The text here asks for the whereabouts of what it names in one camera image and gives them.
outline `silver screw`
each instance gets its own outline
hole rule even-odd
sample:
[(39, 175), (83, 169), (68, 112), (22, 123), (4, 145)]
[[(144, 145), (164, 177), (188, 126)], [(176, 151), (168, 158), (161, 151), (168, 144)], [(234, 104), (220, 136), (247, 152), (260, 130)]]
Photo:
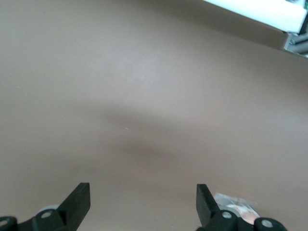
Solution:
[(224, 218), (226, 218), (226, 219), (232, 218), (232, 215), (231, 215), (231, 213), (229, 213), (229, 212), (223, 212), (223, 213), (222, 213), (222, 216), (223, 216)]
[(41, 218), (47, 218), (47, 217), (50, 217), (51, 215), (51, 212), (46, 212), (46, 213), (43, 213), (42, 216), (40, 216)]
[(262, 220), (261, 224), (267, 228), (272, 228), (273, 224), (269, 220)]
[(7, 220), (0, 221), (0, 227), (5, 226), (8, 223)]

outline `beige surface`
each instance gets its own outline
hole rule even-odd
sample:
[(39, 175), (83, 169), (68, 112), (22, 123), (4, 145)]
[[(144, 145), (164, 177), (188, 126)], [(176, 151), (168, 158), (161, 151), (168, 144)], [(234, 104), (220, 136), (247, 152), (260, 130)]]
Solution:
[(88, 181), (80, 231), (193, 231), (207, 183), (306, 230), (308, 61), (217, 12), (1, 1), (0, 216), (23, 221)]

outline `black mechanical part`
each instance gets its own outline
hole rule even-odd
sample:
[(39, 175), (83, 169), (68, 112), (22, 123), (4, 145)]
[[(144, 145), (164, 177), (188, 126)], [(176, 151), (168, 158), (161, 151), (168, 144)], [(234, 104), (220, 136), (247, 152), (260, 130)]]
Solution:
[(197, 231), (287, 231), (280, 222), (271, 218), (257, 218), (254, 225), (251, 225), (233, 212), (220, 210), (205, 184), (197, 185), (196, 198), (202, 225)]
[(90, 184), (80, 183), (57, 209), (46, 209), (18, 224), (0, 217), (0, 231), (76, 231), (90, 209)]

